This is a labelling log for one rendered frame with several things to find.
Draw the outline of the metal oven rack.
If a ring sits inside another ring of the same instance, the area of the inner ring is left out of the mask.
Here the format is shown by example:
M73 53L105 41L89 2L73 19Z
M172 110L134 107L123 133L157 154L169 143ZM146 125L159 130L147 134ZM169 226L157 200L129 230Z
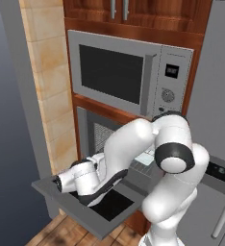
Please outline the metal oven rack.
M130 165L127 179L131 184L149 193L162 177L163 171L154 161L149 165L145 165L134 160Z

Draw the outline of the brown wooden appliance housing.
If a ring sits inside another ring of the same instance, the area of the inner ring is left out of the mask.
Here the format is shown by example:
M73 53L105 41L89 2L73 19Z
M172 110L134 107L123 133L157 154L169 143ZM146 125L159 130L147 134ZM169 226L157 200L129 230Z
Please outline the brown wooden appliance housing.
M69 53L68 32L70 30L88 32L88 33L111 36L111 37L122 37L122 38L128 38L133 40L140 40L140 41L159 43L164 45L191 49L193 51L193 55L190 63L190 68L187 78L187 86L186 86L186 91L182 104L182 109L180 110L181 113L186 113L188 111L190 95L193 88L194 78L198 66L198 61L200 58L200 53L201 53L201 48L203 45L203 39L205 33L195 34L195 33L187 33L187 32L173 32L173 31L157 30L153 28L128 25L123 22L123 18L122 18L122 0L120 3L120 7L121 7L121 15L120 15L121 21L119 23L95 22L95 21L79 20L79 19L64 17L64 27L66 31L66 44L67 44L68 53ZM69 57L69 67L70 67L71 86L72 86L70 57ZM118 123L126 123L132 119L137 118L138 116L129 113L127 111L123 111L115 107L100 103L93 99L89 99L81 94L78 94L73 91L73 86L72 86L72 100L76 108L85 107L85 109L87 110L97 112L101 116L107 116Z

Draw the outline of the brown wooden cupboard door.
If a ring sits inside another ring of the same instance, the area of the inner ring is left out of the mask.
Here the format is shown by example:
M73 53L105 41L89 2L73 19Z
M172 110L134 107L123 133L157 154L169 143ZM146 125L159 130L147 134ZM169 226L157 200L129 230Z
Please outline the brown wooden cupboard door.
M212 0L129 0L125 24L204 34Z
M111 0L62 0L64 16L79 20L119 23L121 0L115 0L115 19L111 19Z

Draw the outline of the grey built-in oven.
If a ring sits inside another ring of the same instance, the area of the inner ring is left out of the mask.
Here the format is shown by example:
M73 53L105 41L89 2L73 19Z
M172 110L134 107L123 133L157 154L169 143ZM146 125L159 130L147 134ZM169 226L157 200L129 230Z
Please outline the grey built-in oven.
M82 158L92 157L94 154L102 153L109 136L122 127L121 123L80 107L77 108L77 117ZM148 194L131 184L127 176L122 181L124 185L127 185L142 195Z

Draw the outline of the grey oven door, black window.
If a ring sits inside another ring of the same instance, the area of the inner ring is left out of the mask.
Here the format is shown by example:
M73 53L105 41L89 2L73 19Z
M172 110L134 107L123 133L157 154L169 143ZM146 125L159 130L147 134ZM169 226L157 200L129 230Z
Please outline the grey oven door, black window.
M60 193L54 183L54 176L32 182L32 187L46 198L50 198L61 210L102 240L120 224L126 223L132 230L144 235L149 228L141 212L146 195L129 182L116 185L95 207L82 205L76 192Z

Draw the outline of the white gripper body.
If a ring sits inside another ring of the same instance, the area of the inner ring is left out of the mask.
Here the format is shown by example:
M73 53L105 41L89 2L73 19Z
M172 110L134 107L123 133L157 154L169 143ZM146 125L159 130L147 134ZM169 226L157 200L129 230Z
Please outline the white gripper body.
M94 164L98 175L106 174L105 155L103 153L95 154L92 157L87 157L87 159Z

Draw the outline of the grey microwave oven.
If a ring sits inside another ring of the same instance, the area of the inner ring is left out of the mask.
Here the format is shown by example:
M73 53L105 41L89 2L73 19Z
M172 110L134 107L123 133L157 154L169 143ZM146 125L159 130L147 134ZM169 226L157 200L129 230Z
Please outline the grey microwave oven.
M193 51L159 44L162 47L156 82L151 88L151 110L146 117L165 111L180 111L184 100Z

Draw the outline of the microwave door with dark window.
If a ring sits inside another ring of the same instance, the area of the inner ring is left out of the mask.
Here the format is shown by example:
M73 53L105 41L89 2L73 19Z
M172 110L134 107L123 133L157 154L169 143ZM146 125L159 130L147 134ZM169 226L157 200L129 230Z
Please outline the microwave door with dark window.
M159 44L88 32L68 32L73 91L108 106L140 114L144 59L156 54L151 88L156 82Z

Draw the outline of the pale baked cake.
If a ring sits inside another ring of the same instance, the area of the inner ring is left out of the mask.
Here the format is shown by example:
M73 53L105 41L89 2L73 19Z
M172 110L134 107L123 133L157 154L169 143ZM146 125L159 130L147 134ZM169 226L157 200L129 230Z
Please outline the pale baked cake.
M136 161L148 166L154 161L154 152L152 150L145 151L136 157Z

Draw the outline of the grey fridge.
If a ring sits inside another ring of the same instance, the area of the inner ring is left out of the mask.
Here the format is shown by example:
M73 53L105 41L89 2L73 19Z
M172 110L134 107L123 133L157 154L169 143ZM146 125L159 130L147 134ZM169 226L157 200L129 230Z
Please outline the grey fridge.
M212 1L187 119L192 140L208 150L210 163L177 235L185 246L225 246L225 224L212 237L225 207L225 0Z

